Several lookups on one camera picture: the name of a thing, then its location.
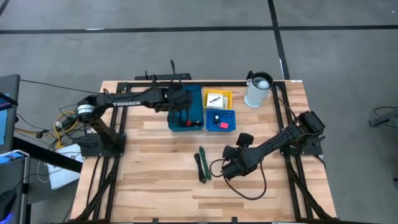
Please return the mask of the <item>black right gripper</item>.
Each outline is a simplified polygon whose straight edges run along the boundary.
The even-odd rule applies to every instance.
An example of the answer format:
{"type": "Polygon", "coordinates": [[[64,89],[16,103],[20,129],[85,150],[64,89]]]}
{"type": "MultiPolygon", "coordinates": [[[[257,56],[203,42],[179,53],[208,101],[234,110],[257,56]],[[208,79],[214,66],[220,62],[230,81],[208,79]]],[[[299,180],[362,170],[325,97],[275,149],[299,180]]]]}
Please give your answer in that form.
{"type": "MultiPolygon", "coordinates": [[[[239,148],[248,148],[254,140],[254,136],[248,133],[240,133],[236,144],[239,148]]],[[[222,157],[228,164],[222,165],[224,177],[231,180],[237,176],[246,176],[257,168],[258,154],[250,149],[238,150],[232,146],[225,146],[222,157]]]]}

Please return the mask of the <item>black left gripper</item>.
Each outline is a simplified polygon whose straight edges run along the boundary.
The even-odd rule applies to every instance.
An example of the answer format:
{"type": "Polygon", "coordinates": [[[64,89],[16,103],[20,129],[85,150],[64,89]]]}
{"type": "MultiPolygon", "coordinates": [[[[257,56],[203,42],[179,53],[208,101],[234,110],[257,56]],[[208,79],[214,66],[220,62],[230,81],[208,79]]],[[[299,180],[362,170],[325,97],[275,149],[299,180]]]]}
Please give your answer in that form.
{"type": "Polygon", "coordinates": [[[172,120],[174,123],[180,123],[181,110],[185,112],[182,116],[182,123],[190,123],[189,107],[191,107],[192,102],[192,94],[183,83],[172,82],[169,85],[169,110],[173,111],[172,120]]]}

